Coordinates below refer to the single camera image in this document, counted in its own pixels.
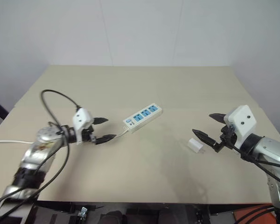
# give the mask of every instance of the black cable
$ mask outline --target black cable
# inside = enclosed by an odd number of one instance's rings
[[[262,206],[262,207],[259,207],[257,209],[254,209],[253,211],[250,211],[249,213],[247,213],[244,216],[242,216],[241,218],[239,218],[234,224],[239,224],[241,221],[243,221],[248,216],[254,214],[255,212],[258,212],[258,211],[263,210],[263,209],[268,209],[268,208],[271,208],[271,207],[272,207],[272,205],[266,205],[266,206]]]
[[[50,159],[55,153],[57,153],[60,149],[61,149],[61,147],[60,147],[60,148],[57,148],[57,149],[55,149],[53,152],[51,152],[51,154],[50,154],[46,159],[44,159],[44,160],[38,165],[38,167],[37,167],[37,169],[34,171],[33,175],[35,175],[35,174],[39,171],[39,169],[42,167],[42,165],[43,165],[48,159]]]
[[[49,125],[50,127],[52,127],[52,126],[57,126],[57,124],[53,123],[52,121],[49,121],[49,122],[48,122],[48,125]]]
[[[35,193],[33,193],[30,197],[28,197],[27,199],[23,200],[22,202],[20,202],[19,204],[17,204],[16,206],[14,206],[11,210],[9,210],[8,212],[6,212],[5,214],[3,214],[2,216],[0,216],[0,222],[6,218],[9,214],[13,213],[14,211],[16,211],[19,207],[21,207],[23,204],[25,204],[26,202],[30,201],[31,199],[34,199],[34,197],[36,195],[38,195],[42,190],[44,190],[49,184],[51,184],[57,177],[58,175],[61,173],[61,171],[63,170],[63,168],[65,167],[67,160],[70,156],[70,146],[69,143],[66,139],[66,145],[67,145],[67,154],[66,154],[66,158],[63,162],[63,165],[60,167],[60,169],[58,170],[58,172],[45,184],[43,185],[40,189],[38,189]]]
[[[104,205],[103,205],[103,206],[99,206],[99,207],[95,207],[94,210],[96,210],[96,209],[101,209],[101,208],[103,208],[103,207],[104,207]]]
[[[77,109],[81,108],[73,99],[69,98],[68,96],[64,95],[63,93],[60,93],[58,91],[55,91],[55,90],[43,90],[41,92],[41,101],[42,101],[42,104],[43,106],[46,108],[47,112],[51,115],[51,117],[53,118],[53,120],[56,122],[56,123],[53,123],[51,121],[48,122],[48,125],[52,126],[56,126],[60,131],[62,131],[62,128],[61,128],[61,124],[58,122],[57,118],[55,117],[55,115],[53,114],[53,112],[49,109],[47,103],[46,103],[46,100],[44,99],[44,93],[46,92],[53,92],[53,93],[57,93],[65,98],[67,98],[69,101],[71,101]],[[34,174],[36,174],[39,169],[42,167],[42,165],[48,160],[50,159],[55,153],[58,152],[60,148],[56,149],[54,152],[52,152],[46,159],[44,159],[37,167],[37,169],[35,170]]]
[[[65,98],[67,98],[67,99],[68,99],[69,101],[71,101],[74,105],[76,105],[76,107],[79,107],[79,108],[80,108],[79,104],[77,104],[73,99],[69,98],[68,96],[64,95],[64,94],[61,93],[61,92],[58,92],[58,91],[56,91],[56,90],[43,90],[43,91],[41,92],[41,95],[43,95],[45,92],[54,92],[54,93],[57,93],[57,94],[59,94],[59,95],[65,97]]]
[[[266,165],[271,165],[273,167],[280,167],[280,164],[274,163],[274,162],[267,162],[267,161],[262,161],[262,160],[255,160],[255,161],[258,162],[258,163],[263,163],[263,164],[266,164]]]
[[[4,199],[10,197],[11,195],[14,195],[15,193],[18,193],[19,191],[24,190],[25,188],[26,188],[26,187],[21,187],[21,188],[15,190],[15,191],[13,191],[13,192],[7,194],[7,195],[4,195],[3,197],[0,198],[0,202],[3,201]]]
[[[42,103],[43,103],[43,106],[45,107],[45,109],[47,110],[47,112],[50,114],[50,116],[52,117],[52,119],[55,121],[56,123],[56,126],[58,127],[58,129],[61,131],[62,135],[64,135],[64,140],[65,140],[65,143],[66,143],[66,146],[67,146],[67,154],[66,154],[66,158],[63,162],[63,165],[60,167],[60,169],[58,170],[58,172],[45,184],[43,185],[40,189],[38,189],[35,193],[33,193],[31,196],[29,196],[27,199],[23,200],[22,202],[20,202],[19,204],[17,204],[16,206],[14,206],[11,210],[9,210],[8,212],[4,213],[2,216],[0,216],[0,222],[5,219],[6,217],[8,217],[8,215],[10,215],[11,213],[13,213],[14,211],[16,211],[19,207],[21,207],[23,204],[25,204],[26,202],[34,199],[35,196],[37,196],[42,190],[44,190],[49,184],[51,184],[57,177],[58,175],[62,172],[63,168],[65,167],[68,159],[69,159],[69,156],[70,156],[70,145],[69,145],[69,141],[68,141],[68,138],[67,136],[65,135],[65,133],[63,132],[62,128],[61,128],[61,125],[60,123],[58,122],[57,118],[54,116],[54,114],[51,112],[51,110],[49,109],[49,107],[47,106],[47,103],[44,99],[44,93],[45,92],[54,92],[54,93],[57,93],[57,94],[60,94],[64,97],[66,97],[67,99],[69,99],[71,102],[73,102],[77,109],[80,108],[80,106],[75,102],[73,101],[71,98],[65,96],[64,94],[60,93],[60,92],[57,92],[55,90],[43,90],[41,92],[41,100],[42,100]]]
[[[246,224],[250,224],[251,222],[253,222],[255,219],[259,218],[260,216],[263,216],[264,214],[269,213],[269,212],[272,212],[272,211],[274,211],[274,209],[268,209],[268,210],[266,210],[266,211],[263,211],[263,212],[261,212],[261,213],[255,215],[255,216],[253,216],[252,218],[250,218],[250,219],[246,222]]]
[[[53,120],[55,121],[55,123],[57,124],[57,127],[58,129],[62,132],[62,128],[61,128],[61,124],[59,123],[59,121],[57,120],[57,118],[55,117],[55,115],[53,114],[53,112],[49,109],[47,103],[46,103],[46,100],[44,99],[44,93],[46,92],[54,92],[54,93],[57,93],[65,98],[67,98],[69,101],[71,101],[77,109],[81,108],[74,100],[72,100],[71,98],[69,98],[68,96],[64,95],[63,93],[60,93],[58,91],[55,91],[55,90],[43,90],[41,92],[41,101],[42,101],[42,104],[43,106],[45,107],[45,109],[47,110],[47,112],[49,113],[49,115],[53,118]]]
[[[264,168],[263,166],[261,166],[252,156],[243,153],[241,150],[239,150],[239,149],[236,148],[235,146],[232,146],[232,148],[233,148],[234,150],[236,150],[237,152],[239,152],[241,155],[243,155],[244,158],[245,158],[246,160],[248,160],[249,162],[254,163],[258,168],[260,168],[261,170],[263,170],[266,174],[268,174],[269,176],[271,176],[272,178],[274,178],[275,180],[277,180],[278,182],[280,182],[280,178],[279,178],[279,177],[277,177],[277,176],[274,175],[272,172],[268,171],[266,168]]]

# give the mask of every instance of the power strip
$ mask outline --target power strip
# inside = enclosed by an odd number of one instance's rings
[[[162,108],[160,108],[157,104],[151,104],[124,119],[123,123],[126,125],[128,130],[133,133],[156,117],[159,117],[161,114]]]

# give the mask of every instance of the beige table surface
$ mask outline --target beige table surface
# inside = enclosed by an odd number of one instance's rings
[[[229,67],[50,66],[0,125],[0,140],[34,141],[51,120],[39,93],[61,91],[93,116],[110,121],[95,135],[122,132],[122,120],[155,102],[163,114],[135,133],[95,146],[71,144],[69,162],[40,200],[88,202],[262,203],[269,202],[266,175],[230,149],[204,154],[187,148],[192,128],[219,140],[222,124],[208,114],[249,105],[257,134],[280,140],[265,113]],[[71,125],[75,108],[47,94],[62,124]],[[0,144],[0,196],[28,145]],[[61,149],[46,176],[49,180],[66,155]]]

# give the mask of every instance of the white wall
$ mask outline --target white wall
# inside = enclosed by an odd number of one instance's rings
[[[280,0],[0,0],[0,103],[49,64],[231,65],[280,131]]]

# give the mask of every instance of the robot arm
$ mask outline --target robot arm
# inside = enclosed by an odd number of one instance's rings
[[[226,124],[221,129],[221,142],[217,143],[206,133],[194,130],[194,134],[204,143],[219,152],[224,146],[241,154],[243,160],[253,162],[280,179],[280,142],[256,134],[256,120],[247,105],[240,106],[228,114],[211,114],[216,121]],[[280,181],[267,172],[268,186],[277,223],[280,224]]]
[[[65,137],[68,143],[92,142],[96,145],[113,139],[115,134],[104,135],[101,138],[96,138],[93,134],[92,124],[106,121],[108,119],[93,118],[84,108],[80,108],[73,118],[74,127],[62,126],[62,132],[57,126],[40,129],[36,141],[25,152],[12,184],[7,186],[3,193],[0,200],[0,216],[37,192],[52,165],[55,153],[66,146]],[[34,196],[0,223],[28,223],[37,197],[38,195]]]

